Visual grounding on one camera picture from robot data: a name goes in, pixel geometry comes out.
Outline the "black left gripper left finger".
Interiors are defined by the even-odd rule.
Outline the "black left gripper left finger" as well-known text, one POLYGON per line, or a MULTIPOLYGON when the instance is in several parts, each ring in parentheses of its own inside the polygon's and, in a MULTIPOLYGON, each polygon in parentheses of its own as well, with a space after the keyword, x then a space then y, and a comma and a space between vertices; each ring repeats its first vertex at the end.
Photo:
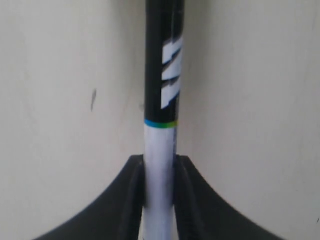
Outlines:
POLYGON ((132 155, 110 186, 89 206, 40 240, 137 240, 145 201, 142 155, 132 155))

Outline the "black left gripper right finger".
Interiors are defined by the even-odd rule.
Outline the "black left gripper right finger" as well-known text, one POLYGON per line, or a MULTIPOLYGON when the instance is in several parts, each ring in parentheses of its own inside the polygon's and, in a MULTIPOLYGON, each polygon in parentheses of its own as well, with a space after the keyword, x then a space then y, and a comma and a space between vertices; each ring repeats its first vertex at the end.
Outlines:
POLYGON ((273 240, 214 191, 191 159, 177 155, 174 165, 174 209, 180 240, 273 240))

